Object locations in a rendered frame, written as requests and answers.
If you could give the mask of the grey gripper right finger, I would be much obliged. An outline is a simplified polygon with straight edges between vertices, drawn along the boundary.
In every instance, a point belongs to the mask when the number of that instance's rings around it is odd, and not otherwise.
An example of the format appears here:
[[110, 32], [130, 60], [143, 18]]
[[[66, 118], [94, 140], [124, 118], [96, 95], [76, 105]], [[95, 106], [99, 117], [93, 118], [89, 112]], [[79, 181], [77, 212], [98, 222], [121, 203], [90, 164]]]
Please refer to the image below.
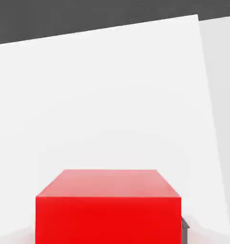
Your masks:
[[230, 244], [230, 236], [202, 228], [196, 220], [181, 218], [181, 244]]

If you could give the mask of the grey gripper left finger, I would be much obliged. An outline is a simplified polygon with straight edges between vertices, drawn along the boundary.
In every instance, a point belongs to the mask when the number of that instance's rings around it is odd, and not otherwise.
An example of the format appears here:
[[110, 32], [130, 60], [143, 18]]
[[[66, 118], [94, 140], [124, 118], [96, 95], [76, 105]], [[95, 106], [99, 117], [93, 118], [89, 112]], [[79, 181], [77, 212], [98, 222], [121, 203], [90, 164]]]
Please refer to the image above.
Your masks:
[[35, 244], [35, 228], [29, 226], [1, 236], [0, 244]]

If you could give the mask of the small red cube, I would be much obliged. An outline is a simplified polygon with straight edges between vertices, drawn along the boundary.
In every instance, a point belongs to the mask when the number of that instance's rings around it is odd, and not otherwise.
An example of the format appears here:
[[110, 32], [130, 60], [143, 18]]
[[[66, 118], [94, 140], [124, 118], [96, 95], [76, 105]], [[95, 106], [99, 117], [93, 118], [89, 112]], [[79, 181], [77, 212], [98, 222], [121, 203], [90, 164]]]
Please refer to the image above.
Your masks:
[[35, 244], [181, 244], [181, 197], [156, 170], [64, 170], [35, 205]]

